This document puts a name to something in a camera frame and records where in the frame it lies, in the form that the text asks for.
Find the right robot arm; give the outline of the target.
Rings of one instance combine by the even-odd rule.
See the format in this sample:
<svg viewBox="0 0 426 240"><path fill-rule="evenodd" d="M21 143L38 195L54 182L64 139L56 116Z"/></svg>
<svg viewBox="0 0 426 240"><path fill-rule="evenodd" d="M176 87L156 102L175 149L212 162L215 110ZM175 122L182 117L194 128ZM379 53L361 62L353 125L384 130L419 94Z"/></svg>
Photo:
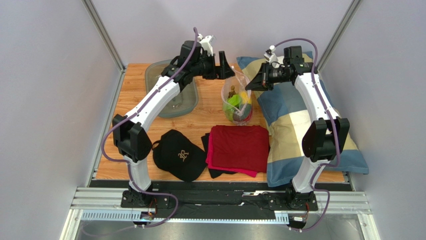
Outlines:
<svg viewBox="0 0 426 240"><path fill-rule="evenodd" d="M301 167L285 190L284 203L292 210L307 209L315 199L315 184L323 169L339 165L350 123L332 108L321 86L316 63L304 60L300 45L286 47L282 61L275 50L275 45L266 50L266 61L246 90L271 91L274 84L292 83L300 93L311 124L301 141L304 154Z"/></svg>

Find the brown longan bunch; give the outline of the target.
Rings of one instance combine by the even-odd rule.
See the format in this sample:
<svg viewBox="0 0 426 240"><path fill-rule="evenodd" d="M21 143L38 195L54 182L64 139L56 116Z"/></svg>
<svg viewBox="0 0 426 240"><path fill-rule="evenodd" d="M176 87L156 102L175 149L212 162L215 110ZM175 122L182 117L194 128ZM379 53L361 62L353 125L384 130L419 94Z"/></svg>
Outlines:
<svg viewBox="0 0 426 240"><path fill-rule="evenodd" d="M230 87L230 91L228 92L228 99L231 99L234 95L236 95L237 93L236 93L236 90L235 90L235 86L234 85L232 85L231 87Z"/></svg>

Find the pink folded cloth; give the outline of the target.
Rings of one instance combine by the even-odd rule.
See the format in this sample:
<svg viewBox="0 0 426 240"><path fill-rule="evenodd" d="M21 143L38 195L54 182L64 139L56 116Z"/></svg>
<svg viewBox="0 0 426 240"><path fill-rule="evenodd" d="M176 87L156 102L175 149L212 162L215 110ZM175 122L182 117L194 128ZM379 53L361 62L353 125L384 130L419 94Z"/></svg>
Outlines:
<svg viewBox="0 0 426 240"><path fill-rule="evenodd" d="M227 168L224 168L224 169L222 169L222 168L221 169L215 169L215 168L211 167L211 154L209 153L211 145L212 144L210 144L210 136L209 136L208 153L206 153L207 156L206 156L206 160L205 160L205 162L207 164L207 168L214 169L214 170L223 170L223 171L235 172L235 174L236 173L241 173L241 174L245 174L245 175L247 175L249 177L252 177L252 178L254 178L254 177L257 176L258 173L256 171L251 171L251 170L236 169L236 171L235 171L235 169L233 169L233 168L231 168L231 169L227 169Z"/></svg>

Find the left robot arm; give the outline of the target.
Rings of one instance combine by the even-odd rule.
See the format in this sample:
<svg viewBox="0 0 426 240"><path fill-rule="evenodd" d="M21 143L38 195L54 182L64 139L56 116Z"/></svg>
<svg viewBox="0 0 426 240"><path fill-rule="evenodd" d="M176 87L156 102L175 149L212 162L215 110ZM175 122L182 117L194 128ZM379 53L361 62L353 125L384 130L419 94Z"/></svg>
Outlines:
<svg viewBox="0 0 426 240"><path fill-rule="evenodd" d="M185 41L179 55L162 70L143 100L124 116L117 114L113 117L113 144L126 162L130 177L128 190L122 194L121 207L145 208L157 197L150 194L152 181L147 157L153 144L148 130L163 108L191 84L194 77L225 80L235 76L224 51L219 51L219 63L216 64L213 40L214 36L207 35L196 41Z"/></svg>

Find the red bell pepper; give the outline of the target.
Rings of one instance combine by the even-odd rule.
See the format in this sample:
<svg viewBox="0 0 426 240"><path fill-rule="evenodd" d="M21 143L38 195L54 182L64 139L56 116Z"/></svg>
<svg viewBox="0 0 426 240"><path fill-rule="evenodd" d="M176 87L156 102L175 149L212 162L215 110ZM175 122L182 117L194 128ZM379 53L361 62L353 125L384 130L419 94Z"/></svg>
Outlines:
<svg viewBox="0 0 426 240"><path fill-rule="evenodd" d="M247 117L245 118L245 121L250 121L252 116L253 116L253 108L250 107L248 114L247 114Z"/></svg>

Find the yellow lemon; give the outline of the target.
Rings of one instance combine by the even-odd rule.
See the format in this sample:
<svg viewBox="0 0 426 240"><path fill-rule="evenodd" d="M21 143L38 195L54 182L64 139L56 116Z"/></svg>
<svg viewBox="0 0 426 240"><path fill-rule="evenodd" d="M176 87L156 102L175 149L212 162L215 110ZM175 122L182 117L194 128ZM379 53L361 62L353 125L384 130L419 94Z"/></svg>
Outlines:
<svg viewBox="0 0 426 240"><path fill-rule="evenodd" d="M242 105L245 105L245 104L251 105L252 104L251 97L250 97L250 95L248 94L247 91L240 92L239 97L240 97L240 100L241 100L240 103Z"/></svg>

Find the right aluminium frame post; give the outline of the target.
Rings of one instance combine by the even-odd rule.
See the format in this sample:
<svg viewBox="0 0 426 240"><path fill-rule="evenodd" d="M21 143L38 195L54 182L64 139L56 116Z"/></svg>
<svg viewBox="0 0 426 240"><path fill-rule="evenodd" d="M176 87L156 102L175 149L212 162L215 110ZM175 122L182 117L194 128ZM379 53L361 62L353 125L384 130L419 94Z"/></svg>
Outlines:
<svg viewBox="0 0 426 240"><path fill-rule="evenodd" d="M353 17L356 15L359 7L361 6L361 4L363 3L363 0L352 0L350 2L349 7L347 8L345 14L343 15L339 25L337 26L334 34L332 35L327 47L325 48L325 51L322 55L322 57L319 60L319 63L317 65L318 71L321 72L329 58L331 57L335 47L338 45L340 39L342 38L342 36L344 35L346 29L348 28L348 26L350 25Z"/></svg>

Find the aluminium frame post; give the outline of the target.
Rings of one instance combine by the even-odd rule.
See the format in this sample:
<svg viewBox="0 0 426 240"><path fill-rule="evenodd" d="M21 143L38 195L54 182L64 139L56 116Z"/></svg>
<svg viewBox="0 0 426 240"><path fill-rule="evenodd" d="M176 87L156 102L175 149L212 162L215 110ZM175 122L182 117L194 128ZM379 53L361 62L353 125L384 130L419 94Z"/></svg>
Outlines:
<svg viewBox="0 0 426 240"><path fill-rule="evenodd" d="M342 38L342 36L344 35L346 29L348 28L348 26L350 25L353 17L356 15L359 7L361 6L361 4L363 3L363 0L352 0L350 2L349 7L347 8L345 14L343 15L339 25L337 26L334 34L332 35L327 47L325 48L325 51L322 55L322 57L319 60L319 63L317 65L318 71L321 72L329 58L331 57L335 47L338 45L340 39Z"/></svg>
<svg viewBox="0 0 426 240"><path fill-rule="evenodd" d="M97 11L97 8L92 0L82 0L82 3L84 7L86 8L92 22L94 23L101 39L103 40L107 50L109 51L116 67L119 69L120 72L124 72L127 67L124 64L122 58L120 57L120 54L115 47L108 30L106 29L100 14Z"/></svg>

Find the green apple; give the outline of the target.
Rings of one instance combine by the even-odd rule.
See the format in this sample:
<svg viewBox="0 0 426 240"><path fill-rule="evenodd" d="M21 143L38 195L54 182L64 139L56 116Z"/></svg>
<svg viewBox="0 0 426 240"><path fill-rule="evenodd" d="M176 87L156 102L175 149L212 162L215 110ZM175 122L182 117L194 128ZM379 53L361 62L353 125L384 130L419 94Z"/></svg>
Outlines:
<svg viewBox="0 0 426 240"><path fill-rule="evenodd" d="M228 121L233 121L233 115L234 115L234 110L232 108L228 109L224 109L223 113L225 115L225 117L227 118Z"/></svg>

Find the grey plastic food tray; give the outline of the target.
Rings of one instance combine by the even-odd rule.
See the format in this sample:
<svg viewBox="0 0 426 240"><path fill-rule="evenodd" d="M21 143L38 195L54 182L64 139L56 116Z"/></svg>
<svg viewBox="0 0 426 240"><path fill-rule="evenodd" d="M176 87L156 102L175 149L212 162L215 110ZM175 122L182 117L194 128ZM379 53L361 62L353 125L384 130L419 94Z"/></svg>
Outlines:
<svg viewBox="0 0 426 240"><path fill-rule="evenodd" d="M162 71L170 64L171 60L159 61L151 64L145 70L145 90L149 93L156 85ZM158 114L160 118L176 118L189 114L197 106L199 101L197 86L193 80L182 92L172 98Z"/></svg>

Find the black folded cloth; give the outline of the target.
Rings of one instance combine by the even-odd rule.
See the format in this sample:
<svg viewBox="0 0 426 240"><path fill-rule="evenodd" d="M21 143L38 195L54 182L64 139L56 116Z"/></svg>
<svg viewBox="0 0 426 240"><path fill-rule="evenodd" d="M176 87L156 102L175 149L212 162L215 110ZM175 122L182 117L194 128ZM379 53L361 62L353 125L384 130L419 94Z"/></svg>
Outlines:
<svg viewBox="0 0 426 240"><path fill-rule="evenodd" d="M204 136L201 137L203 148L206 153L208 153L208 150L209 150L209 137L210 137L210 133L206 133ZM210 169L210 168L208 168L208 171L212 179L216 179L220 177L222 174L234 175L236 173L233 171L217 170L217 169Z"/></svg>

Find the clear zip top bag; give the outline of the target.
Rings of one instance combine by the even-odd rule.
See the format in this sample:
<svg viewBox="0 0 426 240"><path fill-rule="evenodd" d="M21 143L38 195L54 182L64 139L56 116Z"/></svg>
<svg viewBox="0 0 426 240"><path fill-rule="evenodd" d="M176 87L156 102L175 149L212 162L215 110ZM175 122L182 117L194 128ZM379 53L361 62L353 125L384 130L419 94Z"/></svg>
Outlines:
<svg viewBox="0 0 426 240"><path fill-rule="evenodd" d="M221 89L222 111L228 121L237 126L245 126L253 115L252 91L246 90L249 78L234 66L235 76L227 78Z"/></svg>

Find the dark green avocado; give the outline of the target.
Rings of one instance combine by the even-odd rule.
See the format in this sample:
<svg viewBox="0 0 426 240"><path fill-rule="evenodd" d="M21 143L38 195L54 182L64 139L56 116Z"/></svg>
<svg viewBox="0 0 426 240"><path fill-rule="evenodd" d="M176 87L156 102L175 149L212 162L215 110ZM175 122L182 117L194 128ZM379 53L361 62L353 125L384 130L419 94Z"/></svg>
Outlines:
<svg viewBox="0 0 426 240"><path fill-rule="evenodd" d="M232 114L232 120L234 122L242 122L248 117L249 113L244 112L234 112Z"/></svg>

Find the black baseball cap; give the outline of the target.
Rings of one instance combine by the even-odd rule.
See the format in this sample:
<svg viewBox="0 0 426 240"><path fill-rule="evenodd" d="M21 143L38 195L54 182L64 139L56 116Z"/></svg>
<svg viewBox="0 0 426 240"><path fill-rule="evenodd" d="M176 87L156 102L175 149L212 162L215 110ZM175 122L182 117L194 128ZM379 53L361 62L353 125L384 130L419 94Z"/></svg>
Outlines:
<svg viewBox="0 0 426 240"><path fill-rule="evenodd" d="M207 167L206 152L172 129L152 144L155 165L184 182L197 180Z"/></svg>

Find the dark red folded cloth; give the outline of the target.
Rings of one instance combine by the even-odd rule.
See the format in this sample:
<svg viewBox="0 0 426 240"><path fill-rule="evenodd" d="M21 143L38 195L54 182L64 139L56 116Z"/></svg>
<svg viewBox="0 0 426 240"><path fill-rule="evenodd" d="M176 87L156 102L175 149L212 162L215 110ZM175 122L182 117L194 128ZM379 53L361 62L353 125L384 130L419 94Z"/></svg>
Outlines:
<svg viewBox="0 0 426 240"><path fill-rule="evenodd" d="M269 133L259 126L212 127L209 135L209 166L249 176L267 171Z"/></svg>

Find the left aluminium frame post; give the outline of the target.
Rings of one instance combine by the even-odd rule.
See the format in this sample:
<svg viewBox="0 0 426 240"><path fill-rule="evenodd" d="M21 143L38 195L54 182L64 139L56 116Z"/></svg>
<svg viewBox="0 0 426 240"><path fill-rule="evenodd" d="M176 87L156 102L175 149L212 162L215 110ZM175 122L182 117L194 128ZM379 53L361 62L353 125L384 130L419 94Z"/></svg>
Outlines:
<svg viewBox="0 0 426 240"><path fill-rule="evenodd" d="M84 7L86 8L92 22L94 23L101 39L103 40L107 50L109 51L116 67L119 69L120 72L124 72L127 67L124 64L122 58L120 57L120 54L115 47L108 30L106 29L100 14L97 11L97 8L92 0L82 0L82 3Z"/></svg>

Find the green star fruit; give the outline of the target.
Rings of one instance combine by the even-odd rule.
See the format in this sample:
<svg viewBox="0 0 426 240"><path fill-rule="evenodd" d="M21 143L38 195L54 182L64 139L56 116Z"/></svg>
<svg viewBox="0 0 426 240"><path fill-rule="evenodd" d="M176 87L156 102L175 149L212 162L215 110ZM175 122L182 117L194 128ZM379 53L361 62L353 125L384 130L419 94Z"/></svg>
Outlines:
<svg viewBox="0 0 426 240"><path fill-rule="evenodd" d="M227 99L223 105L222 108L224 109L233 109L233 111L239 111L240 110L240 104L241 104L241 98L238 94L234 95L232 98Z"/></svg>

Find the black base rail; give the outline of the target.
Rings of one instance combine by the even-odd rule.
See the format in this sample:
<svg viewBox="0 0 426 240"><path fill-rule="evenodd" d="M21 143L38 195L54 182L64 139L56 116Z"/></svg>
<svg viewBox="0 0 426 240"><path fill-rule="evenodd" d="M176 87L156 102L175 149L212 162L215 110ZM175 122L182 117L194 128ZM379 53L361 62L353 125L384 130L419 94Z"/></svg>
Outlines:
<svg viewBox="0 0 426 240"><path fill-rule="evenodd" d="M268 187L263 182L152 181L148 191L172 194L177 201L168 195L140 196L127 180L93 180L89 187L118 189L118 205L126 209L157 204L157 218L177 207L174 219L271 220L275 211L317 211L320 200L319 193L311 193L297 197L297 205L290 204L295 194L287 192L289 184Z"/></svg>

